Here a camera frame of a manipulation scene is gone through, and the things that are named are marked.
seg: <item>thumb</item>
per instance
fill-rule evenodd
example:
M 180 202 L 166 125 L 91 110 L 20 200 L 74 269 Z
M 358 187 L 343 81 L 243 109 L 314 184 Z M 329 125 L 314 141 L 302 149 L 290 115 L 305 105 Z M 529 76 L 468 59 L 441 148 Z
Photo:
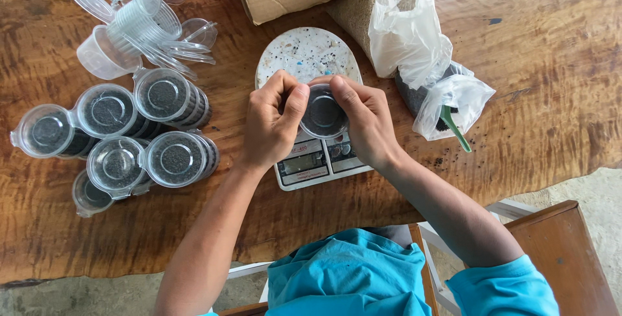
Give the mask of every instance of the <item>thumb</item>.
M 309 87 L 306 84 L 298 84 L 296 88 L 287 97 L 285 102 L 285 108 L 283 109 L 283 115 L 279 118 L 278 124 L 281 124 L 284 128 L 292 128 L 292 126 L 298 127 L 302 116 L 307 109 L 307 102 L 309 98 Z
M 330 90 L 335 97 L 335 101 L 348 116 L 356 114 L 364 107 L 361 98 L 358 97 L 358 93 L 342 77 L 335 76 L 330 80 Z

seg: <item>green plastic spoon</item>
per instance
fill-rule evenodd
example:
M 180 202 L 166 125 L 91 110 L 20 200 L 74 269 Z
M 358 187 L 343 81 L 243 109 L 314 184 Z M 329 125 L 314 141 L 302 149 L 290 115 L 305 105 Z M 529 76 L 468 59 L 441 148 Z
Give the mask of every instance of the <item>green plastic spoon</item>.
M 458 141 L 460 141 L 460 145 L 462 145 L 462 148 L 466 152 L 471 152 L 471 146 L 469 146 L 465 137 L 462 136 L 462 133 L 460 132 L 460 130 L 458 130 L 458 127 L 456 127 L 456 124 L 454 124 L 454 120 L 452 119 L 452 112 L 449 106 L 443 105 L 441 107 L 440 119 L 442 119 L 443 122 L 447 124 L 449 129 L 451 129 L 454 132 L 454 134 L 456 134 L 456 137 L 458 138 Z

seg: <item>concrete floor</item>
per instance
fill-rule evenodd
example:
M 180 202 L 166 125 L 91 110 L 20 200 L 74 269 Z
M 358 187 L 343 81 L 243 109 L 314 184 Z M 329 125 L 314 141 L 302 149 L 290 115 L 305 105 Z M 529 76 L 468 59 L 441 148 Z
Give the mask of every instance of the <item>concrete floor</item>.
M 622 312 L 622 169 L 598 169 L 539 192 L 511 200 L 546 208 L 565 200 L 579 201 L 611 292 Z M 431 246 L 442 280 L 463 269 L 462 263 Z M 0 316 L 147 316 L 153 312 L 162 274 L 131 275 L 116 279 L 71 277 L 38 286 L 0 290 Z M 265 272 L 228 280 L 214 311 L 259 300 Z M 442 315 L 449 315 L 440 310 Z

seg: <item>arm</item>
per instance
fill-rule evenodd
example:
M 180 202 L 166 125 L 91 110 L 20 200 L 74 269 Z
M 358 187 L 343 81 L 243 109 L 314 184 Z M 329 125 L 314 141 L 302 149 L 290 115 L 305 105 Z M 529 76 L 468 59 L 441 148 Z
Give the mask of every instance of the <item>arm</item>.
M 362 162 L 386 177 L 471 267 L 514 261 L 523 250 L 486 209 L 410 158 L 397 143 L 385 93 L 340 76 L 320 77 L 350 119 L 348 134 Z
M 307 85 L 282 70 L 251 93 L 242 153 L 167 265 L 155 302 L 157 316 L 196 316 L 212 307 L 227 279 L 253 193 L 266 170 L 294 145 L 307 99 Z

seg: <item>sleeve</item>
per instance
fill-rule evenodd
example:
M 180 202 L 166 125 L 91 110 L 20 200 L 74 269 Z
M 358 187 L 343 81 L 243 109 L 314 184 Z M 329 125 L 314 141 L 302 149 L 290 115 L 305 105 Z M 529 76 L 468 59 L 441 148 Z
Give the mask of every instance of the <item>sleeve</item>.
M 553 291 L 527 255 L 462 270 L 445 282 L 464 316 L 559 315 Z

